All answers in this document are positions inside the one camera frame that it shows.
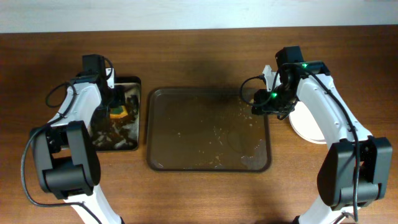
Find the pinkish white plate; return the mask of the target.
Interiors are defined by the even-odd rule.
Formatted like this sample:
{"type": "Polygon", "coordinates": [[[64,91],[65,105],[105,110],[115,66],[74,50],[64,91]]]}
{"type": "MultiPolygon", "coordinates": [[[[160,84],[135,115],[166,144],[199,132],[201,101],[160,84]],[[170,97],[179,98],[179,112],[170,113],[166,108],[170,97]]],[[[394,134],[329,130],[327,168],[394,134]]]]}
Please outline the pinkish white plate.
{"type": "Polygon", "coordinates": [[[326,144],[315,118],[304,103],[298,101],[294,110],[289,114],[290,125],[304,140],[314,144],[326,144]]]}

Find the green orange sponge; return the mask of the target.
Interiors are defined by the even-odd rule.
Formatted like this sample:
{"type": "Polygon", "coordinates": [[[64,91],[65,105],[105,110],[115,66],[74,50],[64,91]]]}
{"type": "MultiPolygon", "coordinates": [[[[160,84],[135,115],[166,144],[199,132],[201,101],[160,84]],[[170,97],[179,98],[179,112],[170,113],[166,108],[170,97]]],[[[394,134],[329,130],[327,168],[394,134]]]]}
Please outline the green orange sponge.
{"type": "Polygon", "coordinates": [[[111,119],[121,119],[123,117],[126,117],[127,115],[128,112],[126,107],[124,105],[121,105],[116,108],[111,108],[109,117],[111,119]]]}

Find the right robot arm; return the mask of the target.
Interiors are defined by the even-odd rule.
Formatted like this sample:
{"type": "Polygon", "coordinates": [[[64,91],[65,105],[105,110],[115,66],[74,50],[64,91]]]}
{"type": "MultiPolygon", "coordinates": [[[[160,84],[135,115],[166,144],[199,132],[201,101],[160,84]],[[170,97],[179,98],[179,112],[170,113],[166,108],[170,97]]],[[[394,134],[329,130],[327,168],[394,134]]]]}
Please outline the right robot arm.
{"type": "Polygon", "coordinates": [[[318,197],[294,223],[341,223],[358,210],[384,198],[392,145],[375,138],[349,110],[322,61],[306,61],[298,46],[275,54],[277,71],[266,67],[266,84],[254,94],[252,113],[286,118],[298,102],[308,109],[322,132],[328,153],[317,175],[318,197]]]}

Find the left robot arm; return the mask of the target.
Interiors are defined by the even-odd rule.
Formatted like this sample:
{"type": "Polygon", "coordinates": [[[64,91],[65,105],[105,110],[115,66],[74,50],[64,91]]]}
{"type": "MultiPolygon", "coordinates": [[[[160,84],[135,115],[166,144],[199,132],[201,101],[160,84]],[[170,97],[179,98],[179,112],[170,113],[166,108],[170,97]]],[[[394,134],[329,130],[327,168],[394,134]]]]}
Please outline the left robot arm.
{"type": "Polygon", "coordinates": [[[57,203],[40,203],[25,182],[25,159],[21,158],[21,182],[29,202],[38,207],[72,207],[84,223],[123,223],[100,186],[101,168],[90,136],[92,124],[108,121],[117,105],[114,68],[109,59],[91,54],[82,57],[82,72],[61,84],[63,102],[56,115],[30,132],[25,150],[31,150],[40,188],[53,194],[57,203]]]}

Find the black soapy water tray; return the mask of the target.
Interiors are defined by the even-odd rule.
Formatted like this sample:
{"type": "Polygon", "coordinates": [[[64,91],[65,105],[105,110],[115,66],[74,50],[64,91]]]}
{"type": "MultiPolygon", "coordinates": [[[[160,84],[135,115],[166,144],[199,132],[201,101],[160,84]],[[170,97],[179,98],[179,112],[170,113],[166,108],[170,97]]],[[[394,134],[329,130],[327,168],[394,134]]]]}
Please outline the black soapy water tray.
{"type": "Polygon", "coordinates": [[[90,123],[91,141],[98,152],[135,151],[139,145],[141,79],[117,77],[114,87],[123,89],[128,115],[111,119],[111,108],[96,110],[90,123]]]}

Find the brown serving tray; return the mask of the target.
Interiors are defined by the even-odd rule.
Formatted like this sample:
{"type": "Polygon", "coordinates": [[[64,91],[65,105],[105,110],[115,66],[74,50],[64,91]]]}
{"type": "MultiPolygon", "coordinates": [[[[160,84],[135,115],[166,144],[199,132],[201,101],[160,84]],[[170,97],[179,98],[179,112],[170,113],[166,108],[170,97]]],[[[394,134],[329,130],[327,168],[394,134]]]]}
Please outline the brown serving tray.
{"type": "Polygon", "coordinates": [[[157,171],[264,172],[269,120],[235,89],[163,88],[149,99],[147,164],[157,171]]]}

